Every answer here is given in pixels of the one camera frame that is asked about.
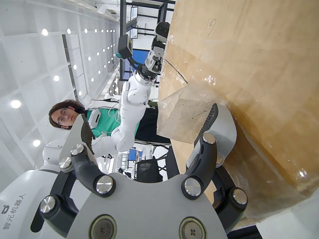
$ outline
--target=green shirt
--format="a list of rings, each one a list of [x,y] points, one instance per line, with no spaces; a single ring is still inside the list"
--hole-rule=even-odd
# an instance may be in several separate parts
[[[101,112],[99,124],[97,125],[96,128],[93,128],[91,130],[96,138],[102,135],[102,132],[107,134],[107,136],[110,136],[111,132],[115,130],[121,124],[116,121],[116,118],[118,118],[118,114],[116,114],[117,109],[111,109],[109,112],[109,109],[100,108],[99,111]],[[87,120],[89,120],[91,113],[92,113],[92,110],[89,110],[87,112]],[[135,134],[138,130],[138,127],[139,127],[139,123],[136,127]]]

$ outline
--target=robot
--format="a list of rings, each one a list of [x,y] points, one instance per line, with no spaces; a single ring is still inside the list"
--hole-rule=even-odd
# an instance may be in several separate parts
[[[135,128],[161,71],[168,30],[168,23],[157,25],[144,65],[133,60],[128,36],[119,38],[116,56],[136,69],[123,85],[120,126],[97,142],[93,125],[79,115],[65,142],[46,147],[44,154],[55,152],[58,159],[25,172],[0,194],[1,238],[227,238],[248,199],[222,167],[236,141],[226,108],[217,106],[214,123],[199,138],[185,174],[142,183],[119,173],[104,174],[96,164],[98,156],[133,146]],[[211,180],[217,187],[213,206],[204,195]]]

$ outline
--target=white ceiling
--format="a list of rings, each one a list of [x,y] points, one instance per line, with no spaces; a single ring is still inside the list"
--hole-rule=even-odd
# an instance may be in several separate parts
[[[41,34],[44,28],[48,36]],[[88,105],[101,93],[118,64],[111,60],[118,34],[118,23],[66,0],[0,0],[0,191],[43,164],[41,152],[47,143],[67,136],[49,124],[52,105],[75,99],[79,91],[79,100]],[[13,100],[21,107],[12,108]],[[35,139],[41,141],[39,147],[33,146]]]

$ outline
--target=robot logo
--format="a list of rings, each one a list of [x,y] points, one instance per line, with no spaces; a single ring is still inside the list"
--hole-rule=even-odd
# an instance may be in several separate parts
[[[1,212],[1,214],[6,214],[9,211],[10,206],[9,205],[3,205],[3,210]]]

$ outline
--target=glasses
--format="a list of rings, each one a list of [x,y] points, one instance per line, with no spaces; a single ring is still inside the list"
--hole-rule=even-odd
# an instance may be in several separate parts
[[[67,108],[63,108],[63,110],[61,111],[62,116],[66,116],[67,112],[66,112]],[[61,125],[65,123],[65,117],[60,117],[58,120],[58,124]]]

